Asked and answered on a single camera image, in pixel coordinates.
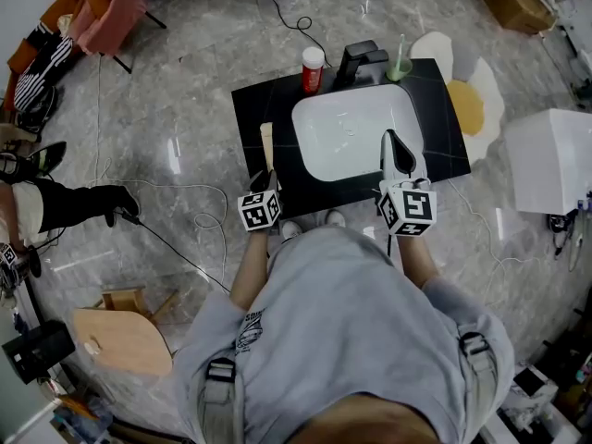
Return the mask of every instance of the cup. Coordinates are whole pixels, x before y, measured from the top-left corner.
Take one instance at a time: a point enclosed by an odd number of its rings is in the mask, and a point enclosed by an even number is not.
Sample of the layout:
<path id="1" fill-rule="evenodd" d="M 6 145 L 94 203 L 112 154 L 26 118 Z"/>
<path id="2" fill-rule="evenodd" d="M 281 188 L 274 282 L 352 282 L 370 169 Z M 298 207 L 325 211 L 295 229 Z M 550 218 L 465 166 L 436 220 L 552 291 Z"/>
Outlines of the cup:
<path id="1" fill-rule="evenodd" d="M 387 79 L 393 82 L 399 82 L 413 69 L 413 63 L 411 59 L 404 57 L 399 64 L 399 70 L 397 70 L 397 63 L 395 62 L 390 68 L 387 69 Z"/>

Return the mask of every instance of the backpack strap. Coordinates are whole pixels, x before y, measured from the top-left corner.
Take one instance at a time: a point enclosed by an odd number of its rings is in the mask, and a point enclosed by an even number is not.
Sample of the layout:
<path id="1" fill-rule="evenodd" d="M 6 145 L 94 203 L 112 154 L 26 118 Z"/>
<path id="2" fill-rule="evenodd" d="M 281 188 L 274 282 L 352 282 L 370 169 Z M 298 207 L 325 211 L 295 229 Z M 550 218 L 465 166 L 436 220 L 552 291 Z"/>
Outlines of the backpack strap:
<path id="1" fill-rule="evenodd" d="M 200 376 L 197 423 L 203 443 L 243 444 L 244 388 L 233 351 L 212 359 Z"/>
<path id="2" fill-rule="evenodd" d="M 482 334 L 465 332 L 459 339 L 460 363 L 465 382 L 463 443 L 472 442 L 495 412 L 498 369 L 493 351 Z"/>

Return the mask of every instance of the gray t-shirt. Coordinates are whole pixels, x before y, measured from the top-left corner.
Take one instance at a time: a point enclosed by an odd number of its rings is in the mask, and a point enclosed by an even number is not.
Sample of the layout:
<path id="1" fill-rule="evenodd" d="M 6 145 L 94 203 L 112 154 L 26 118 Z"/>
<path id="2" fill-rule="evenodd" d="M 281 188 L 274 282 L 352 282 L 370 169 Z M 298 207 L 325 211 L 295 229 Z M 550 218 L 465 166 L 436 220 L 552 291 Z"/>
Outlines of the gray t-shirt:
<path id="1" fill-rule="evenodd" d="M 208 296 L 175 357 L 179 410 L 191 433 L 189 384 L 232 347 L 249 444 L 284 442 L 353 393 L 408 405 L 441 442 L 458 443 L 465 422 L 458 326 L 467 325 L 491 346 L 499 405 L 513 352 L 497 317 L 441 278 L 419 290 L 357 232 L 317 228 L 282 246 L 247 314 L 221 293 Z"/>

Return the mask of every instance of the pink cloth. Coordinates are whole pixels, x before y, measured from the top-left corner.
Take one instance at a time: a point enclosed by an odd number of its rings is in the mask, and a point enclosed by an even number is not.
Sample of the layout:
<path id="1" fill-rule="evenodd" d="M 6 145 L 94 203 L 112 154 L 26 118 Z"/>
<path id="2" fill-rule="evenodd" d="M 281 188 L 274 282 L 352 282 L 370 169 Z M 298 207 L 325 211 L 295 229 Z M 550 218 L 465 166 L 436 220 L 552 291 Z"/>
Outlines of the pink cloth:
<path id="1" fill-rule="evenodd" d="M 145 13 L 144 0 L 111 0 L 103 17 L 95 19 L 90 4 L 85 2 L 70 23 L 68 35 L 88 55 L 115 56 L 125 37 Z"/>

